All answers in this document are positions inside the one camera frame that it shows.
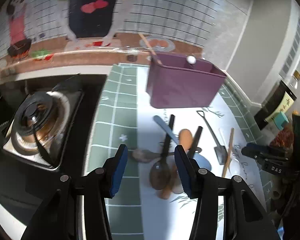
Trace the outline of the black gas stove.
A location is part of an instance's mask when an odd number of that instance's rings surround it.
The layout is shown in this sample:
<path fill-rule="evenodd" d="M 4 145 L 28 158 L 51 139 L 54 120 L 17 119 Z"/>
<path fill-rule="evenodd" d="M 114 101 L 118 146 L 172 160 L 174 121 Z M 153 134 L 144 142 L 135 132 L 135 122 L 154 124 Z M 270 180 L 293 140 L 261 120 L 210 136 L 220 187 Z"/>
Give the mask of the black gas stove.
<path fill-rule="evenodd" d="M 0 203 L 35 209 L 59 177 L 82 174 L 105 75 L 0 85 Z"/>

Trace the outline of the purple plastic utensil bin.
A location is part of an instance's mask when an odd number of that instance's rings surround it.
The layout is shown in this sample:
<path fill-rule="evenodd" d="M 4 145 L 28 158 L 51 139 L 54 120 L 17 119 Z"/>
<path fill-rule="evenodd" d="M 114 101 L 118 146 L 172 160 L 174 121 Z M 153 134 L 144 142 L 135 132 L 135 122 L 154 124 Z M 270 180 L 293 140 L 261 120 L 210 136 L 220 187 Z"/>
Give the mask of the purple plastic utensil bin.
<path fill-rule="evenodd" d="M 182 54 L 156 52 L 151 57 L 146 92 L 154 108 L 208 107 L 226 78 L 213 63 Z"/>

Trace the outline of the teal capped salt shaker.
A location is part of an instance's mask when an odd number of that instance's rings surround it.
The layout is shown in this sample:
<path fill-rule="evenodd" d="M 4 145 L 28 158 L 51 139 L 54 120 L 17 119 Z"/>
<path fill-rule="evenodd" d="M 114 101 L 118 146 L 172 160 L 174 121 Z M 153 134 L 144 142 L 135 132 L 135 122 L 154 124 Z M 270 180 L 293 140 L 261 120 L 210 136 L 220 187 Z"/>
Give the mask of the teal capped salt shaker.
<path fill-rule="evenodd" d="M 282 131 L 288 123 L 289 120 L 285 113 L 283 113 L 282 111 L 280 111 L 274 118 L 274 124 L 280 131 Z"/>

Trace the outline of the white green patterned table mat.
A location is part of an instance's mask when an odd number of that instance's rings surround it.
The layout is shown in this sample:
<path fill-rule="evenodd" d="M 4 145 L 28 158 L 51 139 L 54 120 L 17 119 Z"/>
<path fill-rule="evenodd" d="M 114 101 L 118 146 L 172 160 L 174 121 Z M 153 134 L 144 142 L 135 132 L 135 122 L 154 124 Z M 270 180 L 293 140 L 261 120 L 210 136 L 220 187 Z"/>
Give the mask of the white green patterned table mat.
<path fill-rule="evenodd" d="M 279 239 L 228 91 L 207 107 L 157 109 L 151 72 L 115 64 L 102 88 L 84 173 L 109 183 L 84 198 L 86 239 Z"/>

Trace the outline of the blue plastic spoon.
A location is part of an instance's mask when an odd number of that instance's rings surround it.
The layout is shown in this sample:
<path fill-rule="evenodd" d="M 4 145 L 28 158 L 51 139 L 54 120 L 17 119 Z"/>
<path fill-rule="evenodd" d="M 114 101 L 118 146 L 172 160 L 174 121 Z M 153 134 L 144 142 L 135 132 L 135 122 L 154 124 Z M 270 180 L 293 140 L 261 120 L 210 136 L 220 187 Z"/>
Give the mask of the blue plastic spoon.
<path fill-rule="evenodd" d="M 168 135 L 168 137 L 170 139 L 172 139 L 172 141 L 176 145 L 181 145 L 180 142 L 179 142 L 179 137 L 176 137 L 174 135 L 172 129 L 162 120 L 161 117 L 159 117 L 158 115 L 155 115 L 153 117 L 153 120 L 166 132 L 166 134 Z M 210 162 L 205 157 L 203 157 L 202 155 L 200 155 L 201 151 L 202 150 L 197 145 L 197 151 L 196 151 L 193 159 L 195 159 L 197 161 L 197 163 L 198 163 L 198 165 L 199 165 L 200 168 L 205 168 L 205 169 L 211 171 L 212 166 L 211 166 Z"/>

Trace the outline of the white ended utensil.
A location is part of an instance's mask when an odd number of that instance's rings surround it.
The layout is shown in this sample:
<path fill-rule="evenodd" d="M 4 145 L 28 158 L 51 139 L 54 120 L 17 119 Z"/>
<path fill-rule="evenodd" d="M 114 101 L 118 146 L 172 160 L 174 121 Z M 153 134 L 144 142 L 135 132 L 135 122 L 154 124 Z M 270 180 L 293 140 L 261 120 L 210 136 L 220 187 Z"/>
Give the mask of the white ended utensil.
<path fill-rule="evenodd" d="M 197 61 L 196 58 L 193 55 L 187 56 L 186 60 L 191 65 L 194 65 L 196 63 L 196 61 Z"/>

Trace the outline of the grey metal shovel spoon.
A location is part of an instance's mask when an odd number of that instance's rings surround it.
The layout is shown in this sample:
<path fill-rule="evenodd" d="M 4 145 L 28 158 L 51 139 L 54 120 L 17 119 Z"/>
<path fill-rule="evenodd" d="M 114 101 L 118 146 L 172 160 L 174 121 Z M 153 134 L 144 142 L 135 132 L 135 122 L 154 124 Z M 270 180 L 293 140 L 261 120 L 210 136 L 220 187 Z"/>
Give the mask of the grey metal shovel spoon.
<path fill-rule="evenodd" d="M 219 140 L 217 139 L 214 131 L 212 130 L 210 124 L 207 122 L 206 118 L 205 118 L 205 114 L 204 114 L 204 111 L 197 111 L 197 113 L 202 117 L 202 119 L 204 120 L 207 128 L 209 129 L 209 132 L 211 133 L 215 143 L 216 143 L 216 146 L 214 147 L 214 150 L 215 150 L 215 153 L 216 153 L 216 156 L 217 156 L 217 159 L 218 159 L 218 162 L 219 162 L 219 165 L 224 165 L 225 162 L 226 162 L 226 159 L 227 159 L 227 150 L 225 148 L 224 145 L 221 145 Z"/>

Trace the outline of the yellow lid chili jar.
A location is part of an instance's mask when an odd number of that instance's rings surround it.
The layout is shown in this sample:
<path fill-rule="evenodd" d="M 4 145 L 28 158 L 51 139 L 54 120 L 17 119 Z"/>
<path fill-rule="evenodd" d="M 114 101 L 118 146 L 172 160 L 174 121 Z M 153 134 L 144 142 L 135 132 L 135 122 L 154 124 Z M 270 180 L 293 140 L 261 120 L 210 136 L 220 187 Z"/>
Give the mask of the yellow lid chili jar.
<path fill-rule="evenodd" d="M 291 148 L 294 141 L 293 129 L 290 126 L 281 130 L 277 136 L 271 141 L 270 146 Z"/>

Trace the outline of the black handled dark spoon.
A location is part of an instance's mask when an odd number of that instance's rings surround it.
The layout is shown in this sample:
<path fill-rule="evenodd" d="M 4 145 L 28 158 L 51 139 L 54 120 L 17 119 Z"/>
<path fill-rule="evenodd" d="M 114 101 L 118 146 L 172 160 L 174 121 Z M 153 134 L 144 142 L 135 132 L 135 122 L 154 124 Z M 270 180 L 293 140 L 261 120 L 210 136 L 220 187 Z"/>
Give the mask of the black handled dark spoon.
<path fill-rule="evenodd" d="M 149 173 L 149 181 L 153 189 L 162 190 L 170 181 L 171 172 L 167 164 L 166 158 L 170 149 L 170 142 L 174 134 L 172 132 L 175 116 L 170 115 L 168 125 L 158 115 L 153 117 L 153 120 L 166 132 L 160 159 L 155 162 Z"/>

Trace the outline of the dark metal spoon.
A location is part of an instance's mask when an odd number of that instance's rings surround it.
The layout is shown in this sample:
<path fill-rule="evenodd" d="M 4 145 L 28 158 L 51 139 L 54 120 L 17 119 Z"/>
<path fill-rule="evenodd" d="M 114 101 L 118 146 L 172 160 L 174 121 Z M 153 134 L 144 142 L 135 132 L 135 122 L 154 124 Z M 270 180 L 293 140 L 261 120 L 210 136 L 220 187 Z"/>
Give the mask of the dark metal spoon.
<path fill-rule="evenodd" d="M 139 163 L 150 163 L 153 160 L 160 160 L 161 154 L 137 148 L 132 152 L 132 158 Z"/>

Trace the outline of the wooden rice paddle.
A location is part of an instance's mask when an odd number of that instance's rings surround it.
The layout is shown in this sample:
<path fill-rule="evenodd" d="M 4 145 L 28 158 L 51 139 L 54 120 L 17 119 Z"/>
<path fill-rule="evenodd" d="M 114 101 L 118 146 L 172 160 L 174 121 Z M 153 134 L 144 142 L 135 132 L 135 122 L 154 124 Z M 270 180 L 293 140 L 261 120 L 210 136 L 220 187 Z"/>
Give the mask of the wooden rice paddle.
<path fill-rule="evenodd" d="M 172 192 L 172 186 L 174 182 L 174 175 L 175 175 L 175 168 L 176 171 L 179 174 L 179 171 L 181 172 L 181 175 L 187 175 L 187 168 L 185 165 L 185 159 L 186 159 L 186 152 L 183 148 L 182 145 L 178 145 L 176 147 L 176 152 L 175 152 L 175 165 L 172 168 L 172 173 L 171 173 L 171 178 L 168 184 L 164 187 L 164 189 L 159 193 L 159 197 L 161 199 L 168 199 L 170 198 L 170 195 Z"/>

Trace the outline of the dark soy sauce bottle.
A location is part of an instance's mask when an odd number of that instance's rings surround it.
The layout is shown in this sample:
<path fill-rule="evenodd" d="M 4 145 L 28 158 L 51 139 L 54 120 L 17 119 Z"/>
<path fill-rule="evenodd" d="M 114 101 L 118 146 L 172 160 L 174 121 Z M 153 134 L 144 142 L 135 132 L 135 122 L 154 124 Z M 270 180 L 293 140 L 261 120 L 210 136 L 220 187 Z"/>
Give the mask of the dark soy sauce bottle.
<path fill-rule="evenodd" d="M 271 90 L 270 95 L 262 108 L 255 114 L 254 119 L 260 130 L 264 129 L 267 124 L 271 123 L 280 113 L 286 113 L 297 97 L 295 91 L 300 80 L 300 73 L 296 70 L 289 82 L 280 80 Z"/>

